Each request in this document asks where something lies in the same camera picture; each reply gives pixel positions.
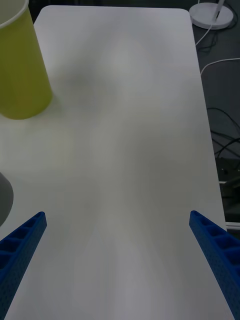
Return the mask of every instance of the yellow paper cup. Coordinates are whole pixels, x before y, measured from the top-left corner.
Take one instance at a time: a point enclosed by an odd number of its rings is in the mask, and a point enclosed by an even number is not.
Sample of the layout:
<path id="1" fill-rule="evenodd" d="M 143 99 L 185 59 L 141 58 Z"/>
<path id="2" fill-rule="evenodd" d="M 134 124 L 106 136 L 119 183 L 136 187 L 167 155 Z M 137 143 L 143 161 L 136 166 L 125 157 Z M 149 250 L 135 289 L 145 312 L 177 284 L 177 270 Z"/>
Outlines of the yellow paper cup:
<path id="1" fill-rule="evenodd" d="M 35 116 L 52 99 L 28 4 L 0 0 L 0 113 L 11 119 Z"/>

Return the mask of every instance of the cup rim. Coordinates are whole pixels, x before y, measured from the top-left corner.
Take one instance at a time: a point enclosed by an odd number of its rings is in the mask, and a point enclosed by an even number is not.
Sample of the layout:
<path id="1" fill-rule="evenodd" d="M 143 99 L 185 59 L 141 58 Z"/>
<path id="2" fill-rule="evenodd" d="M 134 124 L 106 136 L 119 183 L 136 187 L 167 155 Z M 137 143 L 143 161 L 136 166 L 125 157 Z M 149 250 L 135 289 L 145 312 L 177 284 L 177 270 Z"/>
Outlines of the cup rim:
<path id="1" fill-rule="evenodd" d="M 11 19 L 0 24 L 0 29 L 6 27 L 6 26 L 12 24 L 14 21 L 16 21 L 27 10 L 28 6 L 29 6 L 29 0 L 25 0 L 24 5 L 22 6 L 21 10 L 15 16 L 13 16 Z"/>

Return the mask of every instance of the white table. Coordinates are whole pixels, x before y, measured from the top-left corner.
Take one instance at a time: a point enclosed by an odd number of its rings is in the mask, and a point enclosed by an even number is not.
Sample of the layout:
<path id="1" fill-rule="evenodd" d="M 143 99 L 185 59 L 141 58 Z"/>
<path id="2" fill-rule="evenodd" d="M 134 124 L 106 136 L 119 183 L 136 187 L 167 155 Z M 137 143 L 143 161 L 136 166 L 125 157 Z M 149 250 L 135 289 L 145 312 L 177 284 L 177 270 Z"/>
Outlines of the white table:
<path id="1" fill-rule="evenodd" d="M 48 227 L 6 320 L 232 319 L 189 227 L 224 214 L 188 12 L 49 6 L 35 29 L 55 96 L 0 118 L 0 236 Z"/>

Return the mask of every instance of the gray object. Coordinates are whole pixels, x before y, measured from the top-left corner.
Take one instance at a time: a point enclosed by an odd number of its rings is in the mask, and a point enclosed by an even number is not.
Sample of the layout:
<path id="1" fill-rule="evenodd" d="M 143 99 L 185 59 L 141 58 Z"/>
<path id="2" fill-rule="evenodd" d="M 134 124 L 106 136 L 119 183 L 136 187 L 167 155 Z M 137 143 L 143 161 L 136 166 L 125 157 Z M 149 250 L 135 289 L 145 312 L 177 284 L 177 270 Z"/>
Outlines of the gray object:
<path id="1" fill-rule="evenodd" d="M 14 202 L 11 183 L 0 173 L 0 226 L 7 219 Z"/>

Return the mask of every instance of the white lamp base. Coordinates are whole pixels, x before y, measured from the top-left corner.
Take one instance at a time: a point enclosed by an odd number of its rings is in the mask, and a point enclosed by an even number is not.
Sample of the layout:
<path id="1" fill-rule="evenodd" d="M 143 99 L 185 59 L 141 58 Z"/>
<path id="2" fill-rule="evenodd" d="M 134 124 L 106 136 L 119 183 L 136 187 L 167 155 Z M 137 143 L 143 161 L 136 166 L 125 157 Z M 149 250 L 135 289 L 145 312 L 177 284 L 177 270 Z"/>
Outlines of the white lamp base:
<path id="1" fill-rule="evenodd" d="M 202 2 L 193 5 L 189 10 L 192 23 L 203 29 L 209 29 L 211 25 L 214 30 L 228 27 L 233 21 L 234 14 L 226 6 L 223 6 L 216 21 L 213 21 L 216 9 L 217 3 Z"/>

